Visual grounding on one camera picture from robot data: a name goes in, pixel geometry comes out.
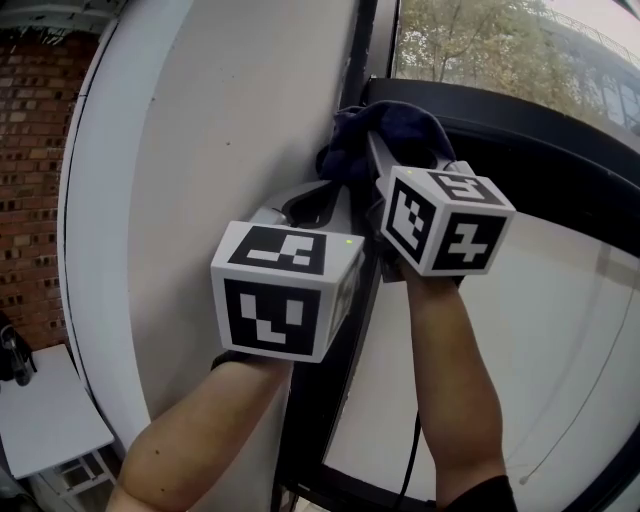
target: white cube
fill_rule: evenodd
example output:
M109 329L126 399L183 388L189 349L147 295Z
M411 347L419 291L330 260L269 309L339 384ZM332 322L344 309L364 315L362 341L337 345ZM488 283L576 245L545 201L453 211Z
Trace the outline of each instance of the white cube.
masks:
M420 275L486 274L515 211L489 178L394 166L381 230Z
M347 316L359 236L231 222L211 263L222 345L320 362Z

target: window pane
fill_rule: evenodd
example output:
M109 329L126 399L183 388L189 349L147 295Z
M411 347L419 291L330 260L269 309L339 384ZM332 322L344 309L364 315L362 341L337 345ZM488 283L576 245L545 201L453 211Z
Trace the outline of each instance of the window pane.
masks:
M640 22L613 0L403 0L395 76L558 110L640 151Z

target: person's right arm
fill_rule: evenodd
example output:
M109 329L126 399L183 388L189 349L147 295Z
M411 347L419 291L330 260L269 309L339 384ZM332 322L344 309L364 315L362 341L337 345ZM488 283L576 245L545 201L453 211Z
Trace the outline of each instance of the person's right arm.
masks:
M446 507L505 475L502 413L458 289L402 263L422 430L436 466L436 501Z

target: thin white wire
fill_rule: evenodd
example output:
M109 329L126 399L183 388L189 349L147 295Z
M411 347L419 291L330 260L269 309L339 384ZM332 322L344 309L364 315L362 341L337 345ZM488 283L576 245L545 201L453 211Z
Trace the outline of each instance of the thin white wire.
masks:
M564 432L557 439L557 441L555 443L553 443L553 446L551 447L549 452L543 457L543 459L538 463L538 465L531 470L531 472L528 475L523 476L519 480L520 485L526 485L526 483L529 481L529 478L531 478L531 476L536 471L538 471L538 469L540 469L540 466L542 466L542 464L544 464L544 462L549 458L549 455L551 455L551 452L553 452L553 450L555 450L556 446L558 446L560 441L562 441L562 439L567 434L567 432L569 432L569 429L576 422L576 420L578 419L578 416L580 416L580 413L582 412L582 409L584 409L585 405L587 405L587 402L589 401L589 398L591 397L591 394L593 393L593 390L596 389L596 386L598 385L598 382L600 381L600 377L602 377L602 374L604 373L604 369L607 366L607 363L609 362L609 359L611 358L611 354L613 354L613 349L615 348L616 343L618 342L618 338L620 337L620 333L622 332L624 324L627 321L627 315L629 314L629 310L631 309L631 302L633 301L633 294L634 294L634 291L636 289L636 286L638 285L638 275L640 275L640 261L638 262L638 264L636 266L636 273L635 273L635 276L633 278L633 284L631 286L631 292L629 293L629 300L627 302L627 307L626 307L626 309L624 311L624 315L622 317L622 322L620 322L620 327L618 328L618 332L616 333L615 337L613 338L613 343L611 344L611 348L609 348L609 353L607 354L607 357L604 360L604 364L602 365L602 368L600 368L600 372L598 373L598 376L596 377L595 382L593 383L593 385L591 386L591 389L589 390L589 394L587 394L587 397L584 399L584 402L582 402L582 405L580 406L580 409L578 409L578 412L576 413L575 417L571 420L571 423L569 423L569 426L564 430Z

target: green foliage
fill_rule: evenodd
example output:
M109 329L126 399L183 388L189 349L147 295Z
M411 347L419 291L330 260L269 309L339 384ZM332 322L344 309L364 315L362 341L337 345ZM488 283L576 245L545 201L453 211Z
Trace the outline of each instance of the green foliage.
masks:
M555 47L545 10L541 0L403 0L396 76L509 94L597 123L589 70Z

